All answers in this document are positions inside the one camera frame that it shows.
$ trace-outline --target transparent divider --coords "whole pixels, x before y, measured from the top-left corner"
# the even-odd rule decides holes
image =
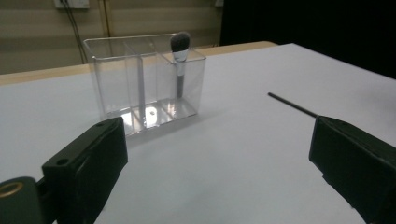
[[[171,37],[146,35],[84,41],[92,59],[92,80],[101,119],[123,117],[126,135],[198,112],[205,56],[190,49],[187,60],[176,63],[170,49]]]

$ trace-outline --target black rod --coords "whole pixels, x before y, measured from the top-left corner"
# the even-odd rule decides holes
[[[289,106],[291,106],[291,107],[293,107],[295,109],[300,110],[301,112],[304,112],[305,114],[311,116],[312,118],[316,118],[318,116],[314,112],[309,111],[309,110],[307,110],[307,109],[305,109],[303,107],[300,107],[299,105],[296,105],[296,104],[294,104],[294,103],[292,103],[290,101],[287,101],[287,100],[285,100],[285,99],[283,99],[283,98],[281,98],[281,97],[279,97],[279,96],[277,96],[277,95],[275,95],[275,94],[273,94],[271,92],[268,92],[268,95],[271,96],[274,99],[277,99],[278,101],[280,101],[280,102],[282,102],[282,103],[284,103],[286,105],[289,105]]]

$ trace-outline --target white tabletop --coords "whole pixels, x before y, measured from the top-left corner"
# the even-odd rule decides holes
[[[363,223],[308,160],[315,120],[271,91],[396,146],[396,80],[289,44],[207,57],[199,114],[127,139],[96,223]],[[99,121],[90,74],[0,87],[0,182]]]

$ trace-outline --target dark background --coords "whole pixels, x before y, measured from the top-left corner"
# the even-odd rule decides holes
[[[225,0],[220,44],[262,40],[396,78],[396,7],[388,0]]]

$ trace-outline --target wall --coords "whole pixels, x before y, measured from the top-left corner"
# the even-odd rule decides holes
[[[183,30],[199,47],[219,43],[222,10],[214,4],[214,0],[90,0],[90,9],[73,13],[81,40]],[[52,0],[0,1],[0,74],[80,63],[67,14]]]

